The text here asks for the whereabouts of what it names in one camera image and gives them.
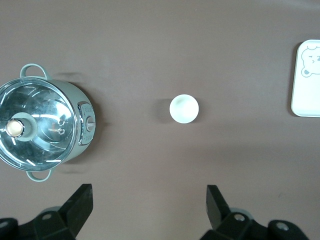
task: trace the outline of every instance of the pot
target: pot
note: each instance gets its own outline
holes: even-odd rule
[[[26,76],[29,67],[40,68],[44,77]],[[95,129],[87,96],[69,82],[52,79],[38,64],[25,65],[20,78],[0,87],[0,157],[35,182],[81,154]],[[33,175],[45,170],[45,178]]]

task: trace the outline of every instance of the tabletop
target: tabletop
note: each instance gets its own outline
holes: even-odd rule
[[[297,49],[320,39],[315,0],[0,1],[0,84],[28,63],[91,100],[96,133],[45,182],[0,162],[0,217],[20,224],[92,184],[79,240],[198,240],[206,187],[266,226],[320,235],[319,118],[291,110]],[[169,113],[199,103],[188,124]]]

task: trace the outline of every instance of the small white bowl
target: small white bowl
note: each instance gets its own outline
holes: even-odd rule
[[[171,117],[181,124],[191,123],[199,113],[197,100],[190,95],[176,96],[170,104]]]

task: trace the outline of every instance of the white tray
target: white tray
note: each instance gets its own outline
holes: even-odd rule
[[[307,40],[298,48],[291,109],[300,117],[320,118],[320,40]]]

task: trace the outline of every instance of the pot handle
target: pot handle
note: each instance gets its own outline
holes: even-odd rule
[[[46,180],[48,180],[48,178],[50,178],[52,172],[54,171],[53,168],[49,169],[49,173],[48,173],[48,176],[46,176],[45,178],[37,178],[33,175],[32,171],[27,171],[26,172],[26,175],[32,180],[32,181],[35,181],[35,182],[38,182],[38,183],[41,183],[41,182],[44,182]]]
[[[44,77],[43,76],[26,76],[26,71],[30,67],[38,67],[38,68],[40,68],[42,70],[43,74],[44,74]],[[45,68],[43,66],[40,66],[39,64],[36,64],[36,63],[29,63],[29,64],[24,65],[21,68],[20,78],[25,78],[25,77],[36,77],[36,78],[41,78],[41,79],[44,79],[44,80],[52,80],[52,77],[48,74],[48,72],[45,70]]]

